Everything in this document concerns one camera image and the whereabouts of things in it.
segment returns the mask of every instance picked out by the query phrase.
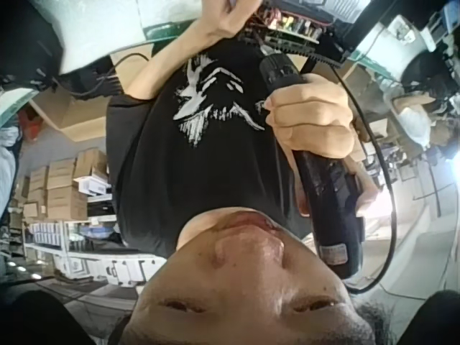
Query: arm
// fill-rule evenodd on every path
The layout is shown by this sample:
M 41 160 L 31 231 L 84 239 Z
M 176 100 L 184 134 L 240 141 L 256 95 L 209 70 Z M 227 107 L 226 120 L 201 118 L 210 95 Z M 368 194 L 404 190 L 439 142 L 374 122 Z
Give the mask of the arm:
M 234 8 L 228 0 L 202 0 L 203 14 L 174 42 L 156 54 L 134 79 L 126 94 L 141 100 L 154 98 L 167 80 L 188 59 L 236 35 L 262 0 L 240 0 Z

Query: eye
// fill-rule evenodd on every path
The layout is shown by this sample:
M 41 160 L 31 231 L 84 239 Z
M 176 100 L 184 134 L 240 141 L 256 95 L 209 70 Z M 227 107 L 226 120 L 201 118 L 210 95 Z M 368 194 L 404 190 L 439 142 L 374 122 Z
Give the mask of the eye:
M 189 302 L 182 302 L 178 300 L 169 300 L 162 303 L 165 307 L 174 309 L 176 311 L 182 311 L 183 313 L 204 313 L 205 310 L 193 305 Z
M 294 307 L 296 313 L 305 313 L 307 311 L 318 311 L 323 308 L 333 307 L 336 303 L 332 300 L 318 300 L 313 303 L 305 303 L 298 307 Z

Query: black t-shirt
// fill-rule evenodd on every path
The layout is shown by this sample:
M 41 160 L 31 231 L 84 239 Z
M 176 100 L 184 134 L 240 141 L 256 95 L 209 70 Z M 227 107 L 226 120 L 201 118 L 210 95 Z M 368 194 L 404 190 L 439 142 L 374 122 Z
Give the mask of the black t-shirt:
M 111 100 L 107 154 L 119 225 L 130 247 L 174 253 L 184 225 L 225 207 L 261 211 L 309 233 L 294 177 L 262 105 L 262 54 L 235 40 L 190 59 L 152 101 Z

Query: man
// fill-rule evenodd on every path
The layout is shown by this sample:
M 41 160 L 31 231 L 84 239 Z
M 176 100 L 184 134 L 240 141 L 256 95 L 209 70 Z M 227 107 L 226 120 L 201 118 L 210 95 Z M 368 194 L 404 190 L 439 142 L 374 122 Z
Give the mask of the man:
M 300 241 L 310 227 L 293 150 L 350 154 L 348 97 L 317 75 L 268 94 L 262 54 L 223 40 L 261 2 L 203 0 L 202 17 L 109 105 L 122 236 L 168 258 L 127 344 L 374 342 L 343 283 Z M 376 189 L 362 180 L 365 206 Z

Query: power cord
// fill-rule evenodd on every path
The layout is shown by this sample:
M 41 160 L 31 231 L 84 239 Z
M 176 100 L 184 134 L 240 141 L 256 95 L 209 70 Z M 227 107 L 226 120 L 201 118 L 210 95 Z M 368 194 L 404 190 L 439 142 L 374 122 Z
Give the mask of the power cord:
M 396 250 L 396 241 L 397 241 L 397 216 L 396 216 L 396 202 L 395 202 L 395 194 L 393 192 L 393 186 L 391 183 L 391 177 L 390 177 L 390 172 L 388 171 L 387 164 L 385 162 L 385 159 L 383 157 L 382 150 L 380 149 L 380 146 L 377 142 L 377 138 L 375 137 L 374 133 L 371 130 L 371 127 L 369 125 L 369 122 L 367 122 L 366 117 L 364 116 L 364 112 L 361 109 L 361 106 L 359 106 L 358 101 L 354 97 L 353 93 L 350 91 L 348 86 L 345 84 L 345 81 L 341 78 L 341 76 L 337 73 L 336 69 L 331 66 L 331 69 L 333 73 L 336 75 L 337 79 L 340 81 L 342 86 L 344 87 L 345 91 L 348 93 L 351 101 L 353 102 L 354 106 L 356 107 L 359 117 L 361 117 L 362 123 L 364 125 L 364 128 L 366 128 L 367 132 L 369 133 L 369 136 L 371 138 L 371 143 L 375 147 L 375 152 L 377 154 L 377 157 L 379 159 L 380 165 L 382 166 L 382 171 L 383 175 L 385 177 L 385 182 L 387 184 L 388 192 L 390 193 L 391 197 L 391 204 L 393 207 L 393 211 L 391 213 L 391 240 L 390 240 L 390 248 L 388 250 L 388 256 L 387 259 L 385 260 L 385 263 L 383 264 L 383 268 L 380 271 L 379 275 L 375 278 L 373 282 L 371 282 L 368 286 L 364 287 L 363 289 L 356 289 L 355 287 L 349 287 L 346 286 L 346 289 L 353 295 L 361 295 L 363 293 L 367 293 L 371 289 L 375 288 L 382 278 L 387 274 L 388 268 L 391 265 L 391 262 L 393 261 L 393 257 L 395 256 L 395 250 Z
M 90 95 L 92 94 L 93 92 L 97 91 L 101 86 L 102 84 L 104 84 L 104 82 L 107 80 L 107 78 L 109 78 L 111 76 L 111 74 L 115 71 L 115 69 L 120 66 L 124 61 L 128 60 L 129 58 L 132 58 L 133 56 L 139 56 L 140 58 L 143 58 L 144 60 L 146 60 L 147 62 L 149 61 L 149 58 L 139 52 L 133 52 L 131 54 L 128 54 L 127 56 L 124 56 L 119 62 L 117 62 L 115 64 L 114 67 L 112 67 L 110 69 L 109 72 L 107 72 L 103 77 L 102 79 L 97 83 L 96 86 L 94 86 L 90 91 L 86 91 L 86 92 L 82 92 L 82 93 L 79 93 L 79 92 L 73 92 L 73 91 L 70 91 L 68 89 L 66 89 L 56 78 L 53 78 L 53 81 L 55 83 L 57 83 L 61 88 L 64 88 L 68 93 L 70 93 L 71 95 L 73 96 L 79 96 L 79 97 L 84 97 L 84 96 L 87 96 L 87 95 Z

